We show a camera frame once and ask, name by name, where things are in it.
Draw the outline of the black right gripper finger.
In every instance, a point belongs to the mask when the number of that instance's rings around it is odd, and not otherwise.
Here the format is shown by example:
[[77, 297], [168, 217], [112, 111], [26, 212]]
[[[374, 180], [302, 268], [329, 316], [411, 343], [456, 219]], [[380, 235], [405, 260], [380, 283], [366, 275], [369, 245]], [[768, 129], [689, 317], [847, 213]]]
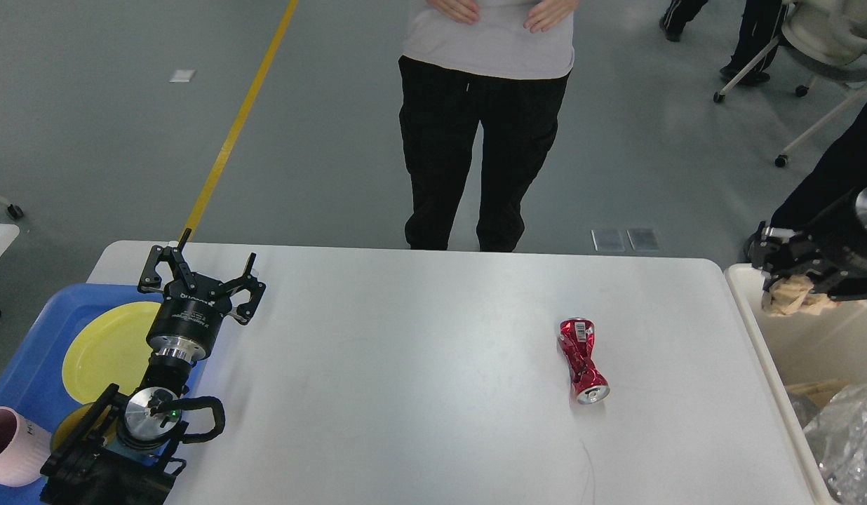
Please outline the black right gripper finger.
[[750, 236], [750, 263], [764, 273], [763, 290], [807, 272], [817, 259], [817, 247], [805, 230], [771, 226], [760, 222]]
[[854, 275], [848, 271], [827, 271], [817, 273], [809, 271], [808, 279], [812, 282], [812, 293], [827, 295], [837, 302], [867, 300], [867, 277]]

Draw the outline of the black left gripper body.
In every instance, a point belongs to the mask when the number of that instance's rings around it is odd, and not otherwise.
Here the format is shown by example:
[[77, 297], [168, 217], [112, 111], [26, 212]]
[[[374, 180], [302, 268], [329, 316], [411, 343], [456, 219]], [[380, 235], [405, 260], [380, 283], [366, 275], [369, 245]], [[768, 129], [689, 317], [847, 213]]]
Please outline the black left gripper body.
[[146, 343], [158, 355], [197, 362], [211, 355], [223, 317], [232, 308], [223, 297], [222, 282], [196, 275], [195, 291], [184, 279], [168, 282], [161, 306], [146, 333]]

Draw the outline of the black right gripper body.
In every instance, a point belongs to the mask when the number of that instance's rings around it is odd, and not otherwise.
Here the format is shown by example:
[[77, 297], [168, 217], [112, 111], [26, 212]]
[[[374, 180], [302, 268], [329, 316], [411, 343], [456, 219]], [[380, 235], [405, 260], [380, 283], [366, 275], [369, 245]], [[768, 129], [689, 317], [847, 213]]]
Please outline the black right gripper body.
[[809, 222], [817, 273], [848, 271], [867, 277], [867, 186], [847, 192]]

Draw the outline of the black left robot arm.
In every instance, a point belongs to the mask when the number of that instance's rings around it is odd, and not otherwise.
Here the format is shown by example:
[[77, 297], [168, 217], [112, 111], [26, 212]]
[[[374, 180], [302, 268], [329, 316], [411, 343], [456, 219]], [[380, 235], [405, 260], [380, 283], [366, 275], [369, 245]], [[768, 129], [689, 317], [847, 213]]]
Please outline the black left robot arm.
[[187, 466], [178, 447], [222, 434], [222, 401], [190, 396], [187, 382], [212, 354], [223, 319], [248, 324], [266, 285], [253, 271], [255, 253], [229, 281], [192, 271], [183, 255], [190, 234], [152, 247], [138, 281], [139, 292], [162, 295], [145, 336], [144, 377], [132, 393], [107, 386], [61, 438], [40, 470], [42, 503], [162, 504]]

